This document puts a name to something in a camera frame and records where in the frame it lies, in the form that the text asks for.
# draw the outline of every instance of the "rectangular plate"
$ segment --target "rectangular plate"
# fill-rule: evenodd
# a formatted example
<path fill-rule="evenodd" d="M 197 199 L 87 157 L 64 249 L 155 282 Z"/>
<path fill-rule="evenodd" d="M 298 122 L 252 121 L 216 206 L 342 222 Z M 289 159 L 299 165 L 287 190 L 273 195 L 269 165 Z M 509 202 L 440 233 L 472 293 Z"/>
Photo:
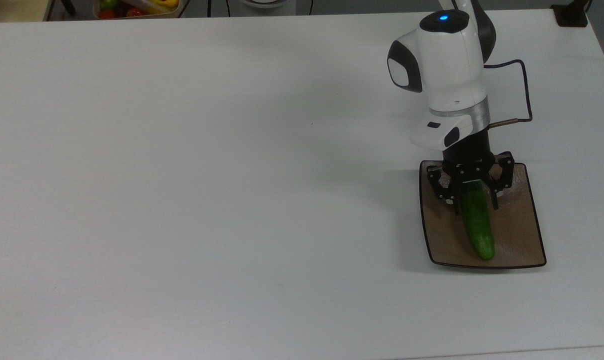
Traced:
<path fill-rule="evenodd" d="M 420 165 L 422 225 L 432 262 L 451 267 L 480 269 L 521 269 L 546 264 L 535 204 L 524 164 L 515 164 L 512 187 L 504 189 L 503 195 L 498 198 L 499 209 L 492 208 L 490 194 L 485 187 L 491 230 L 495 240 L 495 256 L 491 260 L 482 260 L 475 253 L 466 235 L 462 216 L 455 214 L 452 205 L 436 198 L 428 183 L 426 168 L 441 164 L 441 161 L 423 161 Z M 498 171 L 499 166 L 494 166 L 493 170 Z"/>

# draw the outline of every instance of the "green cucumber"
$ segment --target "green cucumber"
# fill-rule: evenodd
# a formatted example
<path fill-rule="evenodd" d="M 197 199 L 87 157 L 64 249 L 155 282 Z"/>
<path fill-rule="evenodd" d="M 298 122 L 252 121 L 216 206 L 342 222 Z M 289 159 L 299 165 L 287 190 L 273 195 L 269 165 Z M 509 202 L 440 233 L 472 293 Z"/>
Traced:
<path fill-rule="evenodd" d="M 482 182 L 475 180 L 463 183 L 459 202 L 468 239 L 482 260 L 491 260 L 495 255 L 495 246 Z"/>

